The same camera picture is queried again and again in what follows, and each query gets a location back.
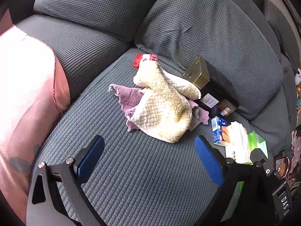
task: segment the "product box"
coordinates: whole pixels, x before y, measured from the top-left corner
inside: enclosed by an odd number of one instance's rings
[[[197,57],[183,78],[201,91],[202,98],[196,103],[208,111],[210,117],[222,118],[238,108],[239,103],[231,82],[204,58]]]
[[[214,118],[211,119],[211,125],[212,125],[214,144],[220,146],[229,145],[231,142],[230,142],[227,122],[224,119],[215,116]]]
[[[259,136],[257,133],[255,132],[251,132],[248,134],[248,140],[249,140],[249,154],[251,154],[251,152],[254,150],[254,149],[261,149],[262,152],[264,153],[264,155],[268,158],[268,150],[267,150],[267,147],[266,147],[266,143],[265,143],[265,140]]]

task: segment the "sofa armrest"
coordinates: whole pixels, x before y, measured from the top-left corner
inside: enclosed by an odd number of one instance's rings
[[[12,22],[19,23],[33,14],[35,0],[13,0],[9,6]]]

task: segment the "small blue box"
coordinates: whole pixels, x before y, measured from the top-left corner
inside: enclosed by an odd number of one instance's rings
[[[227,146],[231,144],[227,122],[215,116],[211,119],[213,142],[214,144]]]

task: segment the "seam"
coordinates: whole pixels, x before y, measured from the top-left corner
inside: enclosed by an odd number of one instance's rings
[[[55,69],[54,69],[54,73],[53,73],[53,102],[55,104],[56,109],[58,110],[60,116],[63,114],[63,112],[59,109],[56,100],[55,100],[55,71],[56,71],[56,59],[55,59]]]

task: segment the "gray sofa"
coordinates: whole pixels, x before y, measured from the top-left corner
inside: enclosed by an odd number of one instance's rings
[[[198,135],[213,144],[210,125],[187,131],[176,144],[127,132],[118,100],[107,89],[111,83],[135,86],[137,53],[157,54],[160,65],[177,76],[195,57],[204,57],[234,86],[240,106],[228,121],[263,137],[270,160],[290,148],[299,50],[269,1],[21,1],[10,7],[13,22],[53,49],[72,101],[35,167],[74,157],[102,135],[104,153],[82,188],[107,225],[193,225],[217,190],[194,150]],[[223,147],[213,146],[225,155]],[[76,219],[62,186],[60,193]]]

